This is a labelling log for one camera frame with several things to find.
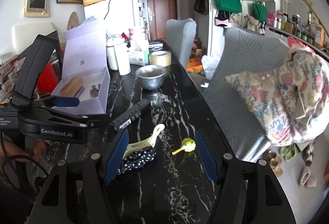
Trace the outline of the white mini fridge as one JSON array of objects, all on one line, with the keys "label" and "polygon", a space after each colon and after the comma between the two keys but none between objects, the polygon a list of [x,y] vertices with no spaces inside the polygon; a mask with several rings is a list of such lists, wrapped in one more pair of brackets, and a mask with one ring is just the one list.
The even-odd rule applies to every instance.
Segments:
[{"label": "white mini fridge", "polygon": [[130,29],[142,26],[139,12],[138,0],[104,0],[84,7],[85,17],[101,21],[108,36],[130,37]]}]

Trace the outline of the wall intercom monitor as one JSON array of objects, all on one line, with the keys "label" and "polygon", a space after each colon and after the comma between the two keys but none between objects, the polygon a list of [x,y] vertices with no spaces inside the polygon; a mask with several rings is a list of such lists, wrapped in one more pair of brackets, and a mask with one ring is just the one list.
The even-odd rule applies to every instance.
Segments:
[{"label": "wall intercom monitor", "polygon": [[24,0],[24,17],[49,17],[49,0]]}]

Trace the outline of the red plastic container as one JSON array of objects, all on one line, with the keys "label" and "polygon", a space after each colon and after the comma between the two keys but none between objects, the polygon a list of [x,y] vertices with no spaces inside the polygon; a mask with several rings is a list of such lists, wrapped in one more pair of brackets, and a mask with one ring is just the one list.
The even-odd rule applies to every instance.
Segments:
[{"label": "red plastic container", "polygon": [[58,84],[55,71],[51,63],[48,63],[44,71],[37,80],[37,89],[39,93],[52,93]]}]

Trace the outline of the tissue box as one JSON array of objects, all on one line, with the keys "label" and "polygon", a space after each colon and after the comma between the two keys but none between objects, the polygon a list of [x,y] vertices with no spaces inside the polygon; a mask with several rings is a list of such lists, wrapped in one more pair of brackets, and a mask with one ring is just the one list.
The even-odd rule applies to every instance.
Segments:
[{"label": "tissue box", "polygon": [[130,64],[138,66],[149,65],[149,48],[148,46],[130,47],[128,50],[128,59]]}]

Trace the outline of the gold cardboard box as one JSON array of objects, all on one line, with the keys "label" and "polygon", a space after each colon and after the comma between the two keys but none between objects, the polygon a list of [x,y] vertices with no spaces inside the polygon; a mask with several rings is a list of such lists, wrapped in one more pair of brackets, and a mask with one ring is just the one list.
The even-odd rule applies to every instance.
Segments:
[{"label": "gold cardboard box", "polygon": [[75,97],[83,87],[84,82],[82,77],[73,77],[61,90],[61,97]]}]

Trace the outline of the black snack bag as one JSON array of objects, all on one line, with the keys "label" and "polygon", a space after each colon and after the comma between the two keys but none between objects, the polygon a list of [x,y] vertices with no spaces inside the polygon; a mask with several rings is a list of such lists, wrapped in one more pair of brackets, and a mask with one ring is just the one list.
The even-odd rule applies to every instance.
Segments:
[{"label": "black snack bag", "polygon": [[64,55],[63,55],[63,52],[61,50],[58,32],[57,32],[57,30],[55,30],[52,33],[48,34],[47,36],[57,40],[57,45],[55,46],[55,49],[53,50],[53,53],[51,54],[51,57],[49,59],[49,63],[51,63],[53,65],[56,76],[61,77],[62,71],[63,71],[63,58],[64,58]]}]

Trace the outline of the cream hair claw clip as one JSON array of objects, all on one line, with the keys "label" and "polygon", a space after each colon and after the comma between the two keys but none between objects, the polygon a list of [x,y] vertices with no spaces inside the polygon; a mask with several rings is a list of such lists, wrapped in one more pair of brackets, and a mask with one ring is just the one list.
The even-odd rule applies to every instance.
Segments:
[{"label": "cream hair claw clip", "polygon": [[164,124],[158,124],[154,127],[153,133],[149,138],[136,143],[129,143],[125,150],[122,160],[132,155],[134,152],[138,152],[140,150],[143,150],[144,148],[155,147],[157,138],[160,135],[160,133],[164,131],[165,127],[166,126]]}]

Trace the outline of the floral cushion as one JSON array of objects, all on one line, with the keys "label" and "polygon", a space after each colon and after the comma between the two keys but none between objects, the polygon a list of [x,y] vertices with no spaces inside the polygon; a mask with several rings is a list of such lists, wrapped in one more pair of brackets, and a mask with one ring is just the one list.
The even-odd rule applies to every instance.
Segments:
[{"label": "floral cushion", "polygon": [[272,145],[311,141],[328,126],[328,63],[311,51],[290,49],[274,70],[243,71],[225,81],[258,119]]}]

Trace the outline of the pink paper cups stack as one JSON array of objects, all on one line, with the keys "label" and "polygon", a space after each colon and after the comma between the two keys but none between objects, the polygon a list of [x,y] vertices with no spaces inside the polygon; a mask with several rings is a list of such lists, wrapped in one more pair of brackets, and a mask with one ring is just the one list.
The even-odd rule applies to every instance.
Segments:
[{"label": "pink paper cups stack", "polygon": [[131,46],[138,45],[147,40],[146,30],[143,26],[134,26],[129,29],[129,41]]}]

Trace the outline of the yellow green hair clip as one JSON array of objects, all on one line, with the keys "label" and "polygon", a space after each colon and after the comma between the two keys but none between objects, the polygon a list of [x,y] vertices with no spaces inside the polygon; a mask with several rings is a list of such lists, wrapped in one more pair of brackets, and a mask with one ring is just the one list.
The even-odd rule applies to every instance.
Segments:
[{"label": "yellow green hair clip", "polygon": [[180,148],[172,152],[172,155],[176,155],[177,153],[184,152],[192,152],[196,148],[196,142],[191,138],[183,139]]}]

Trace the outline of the lavender gift box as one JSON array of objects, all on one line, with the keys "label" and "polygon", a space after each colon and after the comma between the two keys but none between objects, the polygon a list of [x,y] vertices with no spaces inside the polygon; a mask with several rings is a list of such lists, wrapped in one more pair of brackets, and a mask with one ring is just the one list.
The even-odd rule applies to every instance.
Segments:
[{"label": "lavender gift box", "polygon": [[[94,20],[66,31],[66,47],[63,58],[62,80],[52,94],[73,78],[82,77],[85,91],[79,97],[78,107],[56,107],[59,111],[74,115],[105,114],[109,93],[110,75],[107,67],[106,31],[101,21]],[[92,85],[101,84],[98,97],[91,98]]]}]

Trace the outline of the grey near chair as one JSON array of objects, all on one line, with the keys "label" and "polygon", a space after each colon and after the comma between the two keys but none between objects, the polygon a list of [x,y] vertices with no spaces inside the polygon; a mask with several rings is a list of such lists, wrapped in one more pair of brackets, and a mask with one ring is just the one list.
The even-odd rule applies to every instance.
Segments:
[{"label": "grey near chair", "polygon": [[230,28],[203,96],[240,160],[256,161],[271,145],[294,143],[275,72],[289,47],[279,38]]}]

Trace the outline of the woven straw fan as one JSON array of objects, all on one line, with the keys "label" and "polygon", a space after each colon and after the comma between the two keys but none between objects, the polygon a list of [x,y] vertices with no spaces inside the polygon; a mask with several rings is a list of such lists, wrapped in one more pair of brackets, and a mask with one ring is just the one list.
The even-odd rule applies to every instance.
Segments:
[{"label": "woven straw fan", "polygon": [[68,23],[67,23],[67,30],[71,30],[79,25],[79,17],[77,12],[71,13]]}]

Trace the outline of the black white checkered scrunchie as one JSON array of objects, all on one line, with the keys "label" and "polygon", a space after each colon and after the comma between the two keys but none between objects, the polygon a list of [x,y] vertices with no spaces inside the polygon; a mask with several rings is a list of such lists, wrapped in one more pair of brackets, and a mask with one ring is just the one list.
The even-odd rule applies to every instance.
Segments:
[{"label": "black white checkered scrunchie", "polygon": [[92,85],[92,89],[90,90],[91,98],[98,97],[101,86],[102,86],[101,84]]}]

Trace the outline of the black rectangular box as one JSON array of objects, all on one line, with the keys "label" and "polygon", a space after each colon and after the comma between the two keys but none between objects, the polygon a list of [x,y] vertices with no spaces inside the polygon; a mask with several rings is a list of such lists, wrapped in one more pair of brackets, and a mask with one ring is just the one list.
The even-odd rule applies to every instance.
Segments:
[{"label": "black rectangular box", "polygon": [[123,114],[118,116],[111,122],[111,126],[118,131],[119,129],[125,129],[142,114],[151,108],[151,102],[146,99],[140,100],[134,106],[129,108]]}]

